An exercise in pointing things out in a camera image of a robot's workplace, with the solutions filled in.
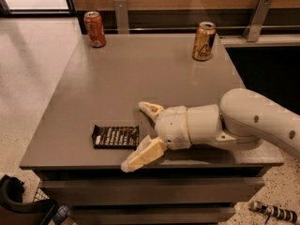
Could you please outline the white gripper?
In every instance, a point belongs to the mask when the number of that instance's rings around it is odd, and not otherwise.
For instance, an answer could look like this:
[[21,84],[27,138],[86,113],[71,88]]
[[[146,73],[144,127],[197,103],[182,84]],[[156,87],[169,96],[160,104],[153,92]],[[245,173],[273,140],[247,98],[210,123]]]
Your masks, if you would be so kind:
[[152,120],[156,120],[155,131],[159,138],[146,136],[121,164],[124,173],[132,173],[141,167],[161,158],[167,147],[171,150],[189,149],[188,108],[171,107],[166,110],[158,104],[142,101],[139,108]]

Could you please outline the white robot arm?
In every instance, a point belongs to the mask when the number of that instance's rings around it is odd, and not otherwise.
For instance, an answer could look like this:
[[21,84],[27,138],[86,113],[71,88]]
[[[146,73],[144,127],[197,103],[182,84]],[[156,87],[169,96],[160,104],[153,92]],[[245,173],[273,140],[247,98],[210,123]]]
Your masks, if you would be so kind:
[[161,158],[167,150],[207,144],[223,150],[248,150],[267,141],[300,158],[300,117],[254,91],[228,91],[220,103],[163,108],[141,102],[140,110],[154,123],[156,138],[145,137],[121,164],[132,173]]

